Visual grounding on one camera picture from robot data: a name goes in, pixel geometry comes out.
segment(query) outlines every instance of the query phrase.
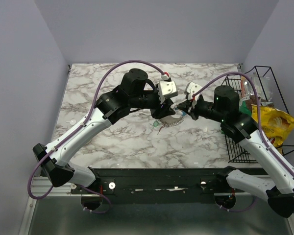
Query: yellow snack bag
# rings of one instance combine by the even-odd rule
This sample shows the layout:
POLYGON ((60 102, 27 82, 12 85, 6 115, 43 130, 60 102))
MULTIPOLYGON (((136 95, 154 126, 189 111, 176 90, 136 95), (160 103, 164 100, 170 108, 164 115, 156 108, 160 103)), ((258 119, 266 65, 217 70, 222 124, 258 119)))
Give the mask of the yellow snack bag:
MULTIPOLYGON (((252 118, 257 122, 257 106, 252 105, 252 118)), ((268 106, 260 106, 261 128, 274 147, 280 147, 294 129, 294 117, 268 106)))

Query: wall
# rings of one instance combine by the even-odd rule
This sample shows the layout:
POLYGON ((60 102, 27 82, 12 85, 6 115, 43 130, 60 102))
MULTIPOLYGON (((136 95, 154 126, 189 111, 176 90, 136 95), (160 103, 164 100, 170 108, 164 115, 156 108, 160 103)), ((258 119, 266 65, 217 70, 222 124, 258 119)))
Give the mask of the wall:
POLYGON ((36 0, 70 63, 241 63, 277 2, 36 0))
MULTIPOLYGON (((280 0, 254 46, 243 69, 272 66, 281 92, 294 116, 294 0, 280 0)), ((294 164, 294 154, 287 159, 294 164)))
POLYGON ((18 234, 31 151, 58 115, 67 63, 32 0, 0 0, 0 235, 18 234))

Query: black wire rack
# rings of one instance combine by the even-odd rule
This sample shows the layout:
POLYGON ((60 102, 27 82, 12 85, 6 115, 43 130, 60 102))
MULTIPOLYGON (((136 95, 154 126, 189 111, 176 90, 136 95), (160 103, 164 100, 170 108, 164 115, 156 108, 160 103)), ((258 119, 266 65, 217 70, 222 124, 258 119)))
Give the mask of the black wire rack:
MULTIPOLYGON (((287 112, 290 114, 285 100, 282 96, 281 90, 279 88, 278 82, 275 78, 275 75, 273 73, 273 70, 269 66, 254 66, 251 70, 246 72, 248 76, 252 74, 256 74, 258 76, 258 79, 260 81, 260 85, 263 90, 263 94, 265 96, 266 101, 268 101, 263 83, 262 83, 262 77, 269 77, 269 80, 272 84, 270 84, 270 89, 273 92, 273 102, 274 106, 282 111, 287 112)), ((242 97, 242 89, 241 89, 241 77, 238 75, 228 75, 223 83, 223 85, 228 85, 233 87, 233 89, 242 97)), ((257 161, 248 153, 244 148, 239 146, 237 143, 235 143, 230 137, 227 135, 225 136, 225 142, 226 147, 229 155, 229 163, 257 163, 257 161)), ((294 152, 294 130, 290 133, 288 139, 286 139, 283 143, 283 145, 280 147, 282 148, 283 156, 288 155, 292 152, 294 152)))

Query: gray floor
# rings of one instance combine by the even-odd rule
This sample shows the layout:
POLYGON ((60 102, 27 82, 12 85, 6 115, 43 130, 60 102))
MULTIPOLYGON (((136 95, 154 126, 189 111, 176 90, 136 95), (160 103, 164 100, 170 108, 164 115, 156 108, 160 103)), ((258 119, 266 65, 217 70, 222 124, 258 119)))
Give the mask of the gray floor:
MULTIPOLYGON (((240 196, 236 208, 251 202, 240 196)), ((80 198, 50 197, 40 200, 31 235, 288 235, 288 221, 258 200, 243 213, 228 213, 216 205, 161 204, 115 205, 104 215, 84 212, 80 198)))

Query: yellow bag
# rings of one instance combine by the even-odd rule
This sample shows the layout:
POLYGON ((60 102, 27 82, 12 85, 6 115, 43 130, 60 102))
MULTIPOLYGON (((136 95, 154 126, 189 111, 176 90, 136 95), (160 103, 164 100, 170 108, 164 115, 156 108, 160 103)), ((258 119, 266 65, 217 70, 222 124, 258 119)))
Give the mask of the yellow bag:
MULTIPOLYGON (((257 106, 252 105, 252 118, 257 122, 257 106)), ((274 147, 280 147, 294 129, 294 117, 268 106, 260 106, 261 128, 274 147)))

